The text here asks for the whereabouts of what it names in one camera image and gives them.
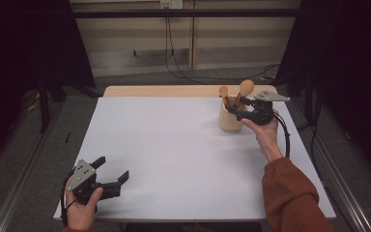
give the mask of gray floor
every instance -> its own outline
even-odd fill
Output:
[[[187,71],[187,76],[215,76],[215,77],[249,77],[260,73],[262,68],[220,69],[204,71]],[[276,69],[267,72],[275,74]],[[259,77],[253,78],[257,84],[263,83]],[[198,79],[206,84],[239,84],[239,79],[215,80]],[[185,78],[174,77],[168,72],[141,73],[133,75],[97,77],[98,87],[94,91],[102,93],[109,85],[159,85],[159,84],[196,84]],[[277,87],[280,94],[286,94],[285,86]],[[25,179],[24,188],[14,191],[15,183],[24,170],[24,164],[29,160],[31,151],[36,150],[36,141],[42,140],[40,130],[40,111],[23,110],[9,139],[3,145],[0,153],[0,209],[4,207],[6,199],[14,193],[20,198],[14,203],[13,210],[6,212],[8,223],[0,225],[0,231],[60,231],[62,224],[55,221],[52,216],[60,197],[60,186],[68,170],[73,166],[79,152],[85,132],[89,126],[91,116],[95,110],[96,99],[90,99],[69,87],[65,87],[68,99],[65,102],[51,102],[52,113],[51,130],[44,138],[34,160],[30,175]],[[288,102],[287,106],[297,126],[304,123],[302,118],[303,96],[295,101]],[[318,132],[328,149],[334,164],[352,191],[362,211],[371,224],[371,166],[366,161],[354,141],[345,136],[338,122],[323,105],[319,120]],[[310,154],[312,132],[304,130],[300,133],[305,147]],[[322,161],[321,151],[315,149],[315,158],[324,182],[331,192],[338,218],[333,219],[336,231],[358,231],[343,197],[329,176],[328,168]],[[119,231],[116,224],[97,222],[97,231]]]

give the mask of person's right hand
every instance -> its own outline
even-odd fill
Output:
[[[276,121],[276,119],[272,119],[270,123],[264,126],[258,126],[251,120],[245,118],[241,119],[241,122],[255,132],[261,152],[268,162],[283,157],[276,140],[278,129],[278,121]]]

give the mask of beige wall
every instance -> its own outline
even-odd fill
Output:
[[[71,0],[71,5],[74,10],[146,10],[160,7],[159,1],[150,0]],[[185,9],[193,7],[196,9],[295,9],[299,5],[300,0],[184,0]],[[192,18],[170,18],[174,47],[187,51],[185,53],[187,64],[183,66],[185,69],[262,66],[279,63],[293,22],[294,19],[290,17],[202,17],[195,18],[194,21]],[[95,75],[108,74],[107,69],[114,70],[110,74],[116,74],[117,70],[124,68],[117,67],[117,64],[114,64],[114,67],[107,67],[105,65],[107,61],[101,61],[101,59],[110,59],[112,53],[128,55],[133,50],[150,51],[166,48],[164,18],[77,19],[77,23],[92,69],[103,70],[99,74],[95,72]]]

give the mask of electrical outlet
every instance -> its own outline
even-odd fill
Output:
[[[170,9],[182,9],[182,8],[183,8],[183,0],[171,0]]]
[[[160,0],[160,6],[162,9],[171,9],[171,0]]]

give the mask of person's left hand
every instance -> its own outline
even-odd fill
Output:
[[[66,189],[71,185],[71,177],[66,183]],[[73,230],[89,230],[95,221],[95,209],[98,204],[103,188],[96,188],[90,196],[87,205],[79,204],[72,191],[66,190],[66,205],[68,207],[68,227]]]

